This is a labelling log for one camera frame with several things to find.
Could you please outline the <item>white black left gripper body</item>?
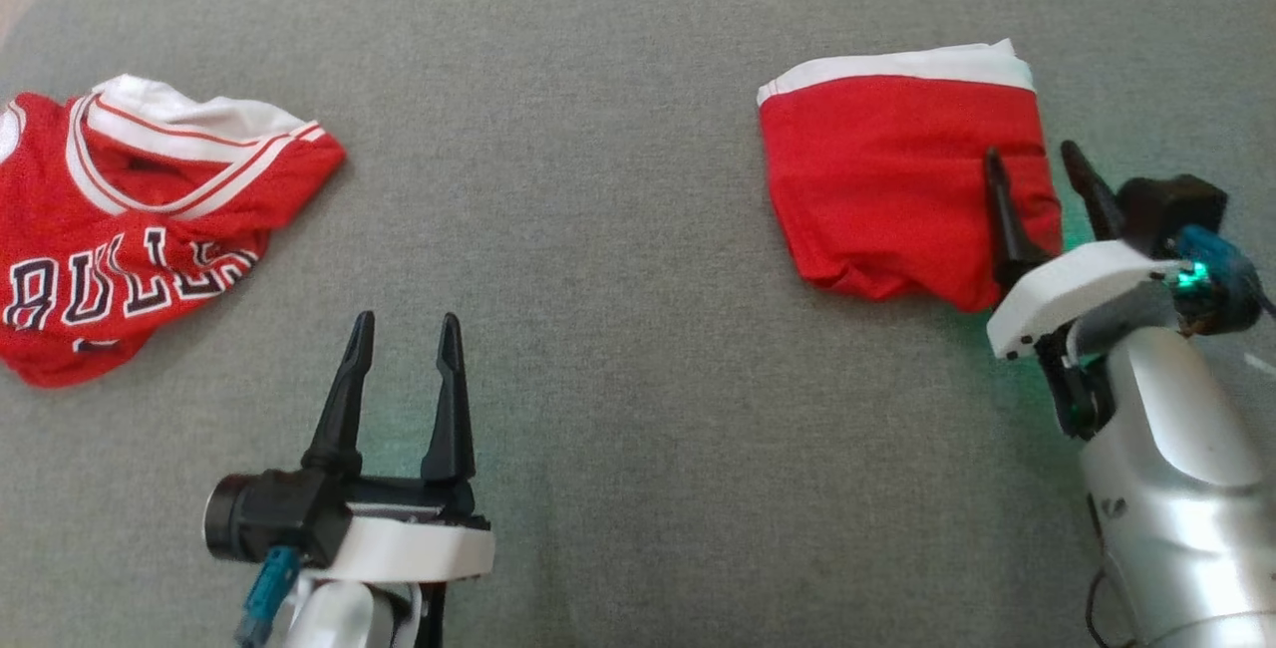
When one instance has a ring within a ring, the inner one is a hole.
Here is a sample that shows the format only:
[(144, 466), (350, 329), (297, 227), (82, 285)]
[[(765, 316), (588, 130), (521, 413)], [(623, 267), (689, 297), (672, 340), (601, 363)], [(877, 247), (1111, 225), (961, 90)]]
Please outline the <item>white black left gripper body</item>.
[(353, 524), (319, 571), (319, 648), (444, 648), (450, 584), (495, 563), (473, 486), (375, 477), (347, 492)]

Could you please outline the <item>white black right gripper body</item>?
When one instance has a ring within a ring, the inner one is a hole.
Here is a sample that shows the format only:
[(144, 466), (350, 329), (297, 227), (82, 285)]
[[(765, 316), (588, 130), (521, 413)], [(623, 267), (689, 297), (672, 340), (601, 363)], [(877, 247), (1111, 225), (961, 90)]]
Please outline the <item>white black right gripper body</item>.
[(1087, 441), (1111, 420), (1116, 401), (1108, 355), (1134, 330), (1179, 318), (1166, 281), (1171, 260), (1151, 260), (1119, 240), (1085, 244), (1027, 270), (995, 307), (986, 338), (997, 358), (1035, 358), (1068, 438)]

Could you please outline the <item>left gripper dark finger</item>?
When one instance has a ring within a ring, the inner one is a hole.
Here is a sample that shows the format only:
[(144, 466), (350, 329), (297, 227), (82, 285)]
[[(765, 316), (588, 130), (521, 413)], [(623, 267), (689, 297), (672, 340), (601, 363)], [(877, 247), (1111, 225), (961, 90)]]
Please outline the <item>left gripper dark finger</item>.
[(473, 417), (464, 362), (464, 335), (459, 316), (447, 313), (435, 357), (441, 374), (433, 435), (421, 460), (421, 480), (430, 485), (459, 485), (473, 480)]
[(375, 315), (359, 313), (334, 372), (322, 416), (309, 448), (302, 454), (302, 468), (329, 476), (356, 477), (362, 471), (362, 454), (357, 436), (362, 417), (365, 379), (371, 370), (375, 343)]

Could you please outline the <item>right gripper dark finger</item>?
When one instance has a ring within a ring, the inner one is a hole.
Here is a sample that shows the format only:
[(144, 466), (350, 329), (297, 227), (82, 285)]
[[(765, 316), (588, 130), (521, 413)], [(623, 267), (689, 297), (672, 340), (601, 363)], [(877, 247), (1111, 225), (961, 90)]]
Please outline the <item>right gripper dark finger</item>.
[(1062, 142), (1059, 151), (1071, 188), (1088, 213), (1094, 239), (1100, 242), (1122, 239), (1125, 219), (1111, 186), (1094, 168), (1094, 163), (1085, 156), (1079, 144), (1071, 140)]
[(1028, 272), (1049, 261), (1044, 247), (1030, 239), (1014, 204), (1012, 184), (995, 148), (984, 154), (986, 210), (991, 239), (991, 272), (999, 292), (1009, 292)]

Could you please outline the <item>red Bulls basketball jersey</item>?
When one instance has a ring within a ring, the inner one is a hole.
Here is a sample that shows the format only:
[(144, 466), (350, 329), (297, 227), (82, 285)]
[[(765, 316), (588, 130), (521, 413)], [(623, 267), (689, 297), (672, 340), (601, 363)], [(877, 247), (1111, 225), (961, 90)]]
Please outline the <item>red Bulls basketball jersey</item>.
[(92, 381), (255, 269), (345, 162), (319, 122), (121, 75), (0, 106), (0, 362)]

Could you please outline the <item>red shorts white waistband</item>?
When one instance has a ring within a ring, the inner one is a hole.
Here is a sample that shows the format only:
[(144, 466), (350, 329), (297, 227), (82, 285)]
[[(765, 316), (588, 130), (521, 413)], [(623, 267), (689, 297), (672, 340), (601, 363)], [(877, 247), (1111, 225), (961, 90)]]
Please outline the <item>red shorts white waistband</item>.
[(1030, 239), (1062, 253), (1034, 71), (1011, 40), (810, 59), (760, 85), (755, 105), (775, 216), (815, 288), (991, 307), (991, 149)]

